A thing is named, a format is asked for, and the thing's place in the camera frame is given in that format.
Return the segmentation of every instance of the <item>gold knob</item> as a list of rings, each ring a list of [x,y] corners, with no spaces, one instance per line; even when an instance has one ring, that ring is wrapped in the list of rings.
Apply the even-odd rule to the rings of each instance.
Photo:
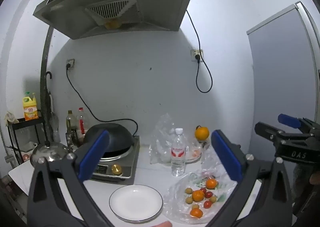
[[[113,164],[111,167],[111,171],[115,174],[115,175],[120,175],[122,174],[122,168],[121,166],[119,166],[118,164]]]

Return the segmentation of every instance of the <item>finger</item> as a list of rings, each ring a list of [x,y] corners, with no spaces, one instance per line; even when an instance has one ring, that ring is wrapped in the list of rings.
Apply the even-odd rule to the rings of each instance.
[[[310,176],[309,179],[310,184],[318,185],[320,184],[320,172],[315,172]]]
[[[153,227],[172,227],[172,223],[170,223],[169,221],[166,221],[166,222],[164,222],[164,223],[155,225],[155,226],[153,226]]]

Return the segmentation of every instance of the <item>white bottle cap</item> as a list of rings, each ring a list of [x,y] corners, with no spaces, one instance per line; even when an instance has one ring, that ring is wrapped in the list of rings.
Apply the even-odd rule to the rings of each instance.
[[[176,134],[181,135],[183,133],[183,128],[176,128]]]

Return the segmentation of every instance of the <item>electrical outlet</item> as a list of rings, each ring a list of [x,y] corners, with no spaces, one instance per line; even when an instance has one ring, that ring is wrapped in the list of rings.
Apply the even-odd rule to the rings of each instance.
[[[69,70],[71,70],[71,69],[73,69],[73,68],[75,67],[75,60],[74,60],[74,59],[69,59],[69,60],[67,60],[66,65],[67,65],[68,63],[70,64]]]
[[[200,54],[199,50],[195,50],[195,49],[192,49],[191,50],[191,60],[193,62],[196,62],[196,55]],[[203,56],[203,50],[201,49],[201,55],[202,55],[202,58],[204,59],[204,56]]]

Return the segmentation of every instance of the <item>screw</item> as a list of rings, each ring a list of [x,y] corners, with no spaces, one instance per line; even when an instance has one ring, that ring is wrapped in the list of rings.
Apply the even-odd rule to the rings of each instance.
[[[249,161],[252,161],[254,159],[254,156],[252,154],[246,154],[245,158]]]
[[[73,159],[75,159],[75,158],[76,158],[76,155],[75,155],[74,153],[69,153],[69,154],[67,154],[67,159],[73,160]]]
[[[283,163],[283,159],[281,157],[276,157],[276,162],[278,164],[282,164]]]
[[[45,162],[45,158],[44,157],[40,157],[39,159],[38,159],[38,163],[39,164],[43,164]]]

